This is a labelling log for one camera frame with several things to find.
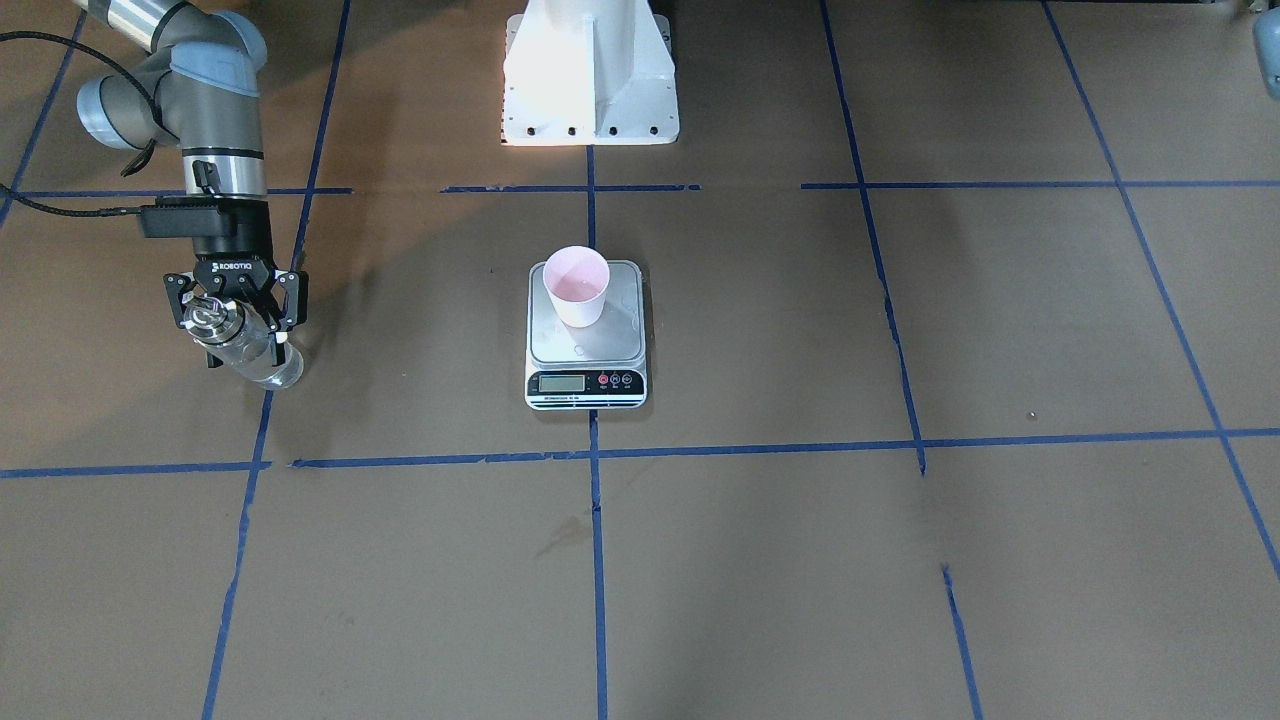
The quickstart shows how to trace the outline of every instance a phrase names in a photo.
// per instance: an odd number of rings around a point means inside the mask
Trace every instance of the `digital scale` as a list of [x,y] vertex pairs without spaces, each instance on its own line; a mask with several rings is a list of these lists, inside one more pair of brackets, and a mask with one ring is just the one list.
[[639,407],[649,397],[640,268],[609,260],[600,319],[585,328],[561,322],[543,284],[545,263],[529,272],[525,402],[534,410]]

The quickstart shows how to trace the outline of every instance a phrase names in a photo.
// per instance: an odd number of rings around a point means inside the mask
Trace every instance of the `paper cup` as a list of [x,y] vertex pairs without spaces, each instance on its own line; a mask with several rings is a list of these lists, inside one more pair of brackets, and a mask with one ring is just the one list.
[[571,328],[585,328],[604,313],[609,263],[590,247],[562,247],[547,259],[543,284],[561,322]]

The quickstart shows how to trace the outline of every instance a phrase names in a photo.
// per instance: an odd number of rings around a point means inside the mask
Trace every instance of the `blue tape line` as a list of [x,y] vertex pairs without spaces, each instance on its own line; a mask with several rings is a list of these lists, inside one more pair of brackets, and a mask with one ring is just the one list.
[[595,192],[684,192],[701,190],[700,184],[596,184]]
[[209,687],[205,689],[205,708],[200,715],[201,720],[212,720],[214,705],[218,702],[218,684],[221,682],[223,660],[227,656],[227,637],[232,630],[236,591],[239,588],[244,546],[248,543],[248,509],[253,505],[253,496],[257,493],[257,477],[262,462],[262,448],[266,446],[266,427],[271,421],[273,397],[271,391],[266,391],[262,397],[262,415],[257,423],[257,441],[253,443],[253,468],[248,471],[248,482],[244,483],[244,502],[241,505],[239,532],[236,537],[236,570],[232,573],[232,582],[227,585],[227,596],[223,598],[223,619],[218,625],[218,641],[214,643],[214,661],[209,669]]
[[163,465],[100,465],[84,468],[18,468],[0,470],[0,479],[97,478],[108,475],[178,475],[184,473],[236,473],[269,468],[270,462],[180,462]]
[[[1233,437],[1280,437],[1280,428],[1242,428],[1229,430]],[[941,447],[1005,447],[1042,445],[1093,445],[1115,442],[1169,442],[1188,439],[1212,439],[1217,430],[1153,430],[1135,433],[1085,433],[1074,436],[1007,436],[972,438],[924,439],[919,445],[928,448]],[[689,447],[634,447],[600,450],[596,456],[604,460],[628,457],[690,457],[716,455],[787,455],[806,452],[870,452],[882,450],[914,450],[914,439],[861,441],[861,442],[812,442],[780,445],[723,445]],[[588,460],[591,451],[561,450],[550,452],[509,452],[474,455],[428,455],[404,457],[344,457],[333,460],[296,460],[292,468],[385,468],[402,465],[467,465],[481,462],[543,462],[563,460]]]
[[1280,181],[1123,181],[1125,187],[1280,187]]
[[[1280,428],[1236,428],[1226,430],[1233,438],[1280,437]],[[1212,439],[1217,430],[1155,430],[1140,433],[1087,433],[1074,436],[1006,436],[925,439],[927,448],[934,447],[1006,447],[1042,445],[1091,445],[1111,442],[1167,442],[1187,439]],[[637,447],[602,450],[599,457],[607,460],[627,457],[680,457],[716,455],[785,455],[805,452],[868,452],[879,450],[911,450],[915,442],[902,441],[864,441],[864,442],[814,442],[795,445],[730,445],[730,446],[690,446],[690,447]],[[589,450],[558,450],[549,452],[489,452],[470,455],[421,455],[398,457],[337,457],[324,460],[296,460],[291,468],[339,469],[339,468],[397,468],[413,465],[479,465],[499,462],[545,462],[564,460],[588,460]],[[253,462],[191,462],[174,465],[102,465],[82,468],[18,468],[0,469],[0,479],[23,478],[74,478],[99,475],[145,475],[182,473],[230,473],[253,469]],[[270,461],[257,464],[265,470]]]
[[1244,428],[1226,430],[1228,437],[1280,437],[1280,428]]
[[[268,190],[268,195],[352,195],[351,187],[317,187],[307,190],[305,187],[276,187]],[[170,197],[187,195],[186,190],[44,190],[36,192],[23,192],[27,197]]]
[[[81,33],[84,32],[84,19],[88,15],[81,10],[79,15],[76,18],[76,29],[72,32],[72,40],[79,41]],[[54,99],[58,97],[58,91],[63,87],[63,79],[67,77],[67,68],[72,64],[72,54],[76,50],[68,47],[63,53],[63,61],[58,65],[58,74],[54,76],[54,85],[49,87],[49,95],[45,96],[45,104],[40,108],[40,117],[36,118],[36,127],[31,131],[31,137],[27,138],[27,147],[22,151],[22,160],[18,163],[18,170],[13,174],[13,182],[9,187],[13,190],[22,188],[22,178],[27,174],[27,168],[31,165],[31,156],[36,152],[36,143],[40,141],[40,133],[45,129],[45,122],[49,120],[49,111],[54,108]],[[9,197],[4,199],[4,205],[0,206],[0,227],[4,227],[4,222],[9,219],[9,210],[13,208],[13,200]]]
[[347,44],[347,20],[351,18],[351,0],[342,3],[342,19],[338,20],[338,40],[333,49],[333,61],[329,65],[329,86],[324,94],[324,108],[320,110],[320,127],[316,128],[315,151],[311,154],[311,172],[307,174],[307,192],[302,200],[302,218],[298,220],[298,234],[293,241],[293,259],[289,269],[297,270],[302,260],[302,247],[306,243],[307,225],[311,224],[311,204],[315,195],[316,178],[320,176],[320,158],[324,155],[324,138],[329,132],[329,113],[333,110],[333,96],[338,88],[338,69],[342,68],[342,50]]
[[699,447],[636,447],[602,450],[600,457],[607,460],[623,457],[681,457],[708,455],[786,455],[794,452],[865,452],[872,450],[913,450],[915,441],[884,442],[814,442],[801,445],[724,445]]
[[543,462],[545,460],[586,460],[585,450],[553,452],[497,452],[483,455],[422,455],[402,457],[339,457],[333,460],[294,460],[291,468],[402,468],[412,465],[476,465],[481,462]]
[[1066,49],[1066,41],[1062,38],[1062,31],[1057,27],[1057,20],[1053,19],[1053,12],[1050,9],[1048,1],[1041,0],[1041,8],[1044,10],[1044,17],[1048,19],[1050,28],[1053,31],[1053,38],[1057,41],[1057,46],[1062,51],[1062,59],[1066,61],[1066,69],[1071,74],[1071,81],[1075,83],[1075,90],[1080,95],[1080,101],[1084,102],[1084,110],[1089,115],[1089,123],[1093,126],[1093,132],[1097,135],[1098,143],[1102,146],[1102,155],[1107,160],[1107,167],[1111,168],[1111,177],[1115,179],[1116,190],[1120,191],[1120,197],[1124,200],[1125,211],[1129,214],[1129,222],[1133,224],[1133,231],[1138,236],[1138,243],[1142,246],[1142,254],[1147,259],[1147,268],[1151,270],[1151,277],[1156,282],[1156,288],[1160,291],[1160,299],[1165,304],[1165,311],[1169,314],[1169,320],[1174,324],[1174,332],[1178,334],[1178,342],[1183,346],[1183,354],[1187,356],[1187,363],[1192,368],[1192,374],[1196,377],[1196,384],[1199,387],[1201,397],[1203,397],[1204,406],[1208,409],[1210,418],[1213,421],[1213,428],[1217,430],[1222,451],[1226,454],[1228,462],[1231,465],[1231,473],[1235,474],[1235,483],[1240,488],[1240,495],[1244,496],[1244,502],[1249,509],[1249,515],[1253,516],[1253,525],[1257,528],[1258,537],[1262,539],[1262,546],[1266,548],[1267,557],[1271,560],[1271,569],[1275,571],[1276,579],[1280,580],[1280,555],[1276,553],[1275,543],[1271,542],[1271,534],[1267,532],[1267,525],[1262,519],[1262,514],[1258,511],[1257,502],[1253,500],[1253,491],[1249,488],[1248,480],[1244,479],[1244,471],[1240,470],[1240,464],[1235,457],[1235,450],[1231,448],[1231,439],[1226,433],[1226,428],[1222,425],[1221,416],[1219,415],[1217,405],[1213,404],[1213,397],[1208,391],[1208,383],[1204,380],[1204,374],[1201,372],[1199,363],[1196,360],[1196,354],[1192,351],[1192,345],[1187,337],[1187,332],[1183,329],[1183,323],[1178,318],[1178,310],[1174,307],[1172,296],[1169,293],[1169,288],[1165,286],[1165,279],[1160,274],[1160,268],[1156,265],[1156,256],[1151,251],[1151,245],[1147,242],[1147,233],[1143,232],[1142,223],[1138,220],[1138,211],[1134,209],[1133,200],[1129,197],[1129,191],[1125,188],[1124,182],[1120,178],[1120,169],[1116,167],[1115,156],[1111,154],[1111,146],[1107,143],[1107,138],[1102,133],[1102,126],[1098,123],[1098,117],[1093,111],[1093,104],[1089,102],[1089,96],[1084,92],[1084,83],[1080,81],[1080,74],[1075,69],[1075,63],[1071,60],[1071,53]]
[[956,629],[956,644],[960,646],[960,662],[964,664],[964,682],[969,687],[969,707],[973,720],[982,720],[982,698],[978,696],[978,678],[973,671],[973,656],[969,653],[969,638],[964,632],[964,618],[956,605],[955,584],[951,582],[951,566],[942,566],[942,582],[947,585],[947,603],[951,606],[951,624]]
[[451,184],[443,195],[494,192],[698,192],[700,184]]
[[595,250],[595,146],[586,146],[586,246]]
[[585,184],[451,184],[444,195],[465,192],[586,192]]
[[595,569],[595,702],[596,717],[609,717],[609,673],[604,625],[604,532],[600,510],[600,425],[595,410],[588,415],[591,436],[591,553]]
[[[1280,181],[1120,181],[1124,187],[1280,187]],[[805,182],[800,190],[989,190],[1115,187],[1116,181]]]
[[1149,433],[1092,433],[1078,436],[1009,436],[927,439],[925,447],[1006,447],[1037,445],[1093,445],[1108,442],[1157,442],[1176,439],[1212,439],[1217,430],[1156,430]]
[[827,10],[827,0],[818,0],[822,6],[822,24],[827,32],[827,50],[831,53],[831,69],[836,77],[836,92],[840,95],[840,108],[845,115],[845,132],[849,135],[849,154],[854,161],[854,172],[858,174],[859,195],[863,201],[863,215],[867,219],[867,236],[872,243],[872,255],[876,259],[876,275],[879,278],[884,291],[884,318],[888,320],[890,334],[893,337],[893,346],[897,347],[897,364],[902,379],[902,400],[906,402],[906,418],[911,424],[911,438],[915,439],[915,456],[920,464],[920,474],[927,469],[924,459],[924,443],[920,438],[920,420],[915,414],[915,398],[911,393],[911,377],[906,369],[906,355],[902,352],[902,338],[897,332],[897,319],[893,315],[893,297],[888,288],[888,274],[884,272],[884,258],[881,254],[879,233],[876,232],[876,215],[872,213],[872,199],[867,192],[867,176],[863,172],[863,158],[858,151],[858,136],[854,132],[854,117],[849,110],[849,96],[845,94],[845,74],[840,69],[840,54],[836,51],[836,36],[831,31],[831,13]]

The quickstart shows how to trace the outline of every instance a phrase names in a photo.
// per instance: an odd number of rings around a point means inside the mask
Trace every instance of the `cardboard floor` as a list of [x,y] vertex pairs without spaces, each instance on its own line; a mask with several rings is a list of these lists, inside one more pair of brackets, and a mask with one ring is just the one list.
[[[1280,104],[1233,3],[657,8],[660,147],[499,143],[520,0],[262,0],[306,374],[183,240],[0,209],[0,719],[1280,717]],[[72,3],[0,32],[141,50]],[[142,204],[63,47],[0,177]],[[531,265],[645,273],[652,395],[524,402]]]

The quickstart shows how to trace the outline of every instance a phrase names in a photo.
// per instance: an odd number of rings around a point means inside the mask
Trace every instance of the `clear water bottle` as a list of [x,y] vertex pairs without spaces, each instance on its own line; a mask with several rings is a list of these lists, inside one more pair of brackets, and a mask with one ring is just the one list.
[[192,340],[228,368],[265,389],[283,389],[302,377],[302,354],[284,343],[284,363],[273,366],[271,331],[250,306],[234,300],[193,297],[183,313]]

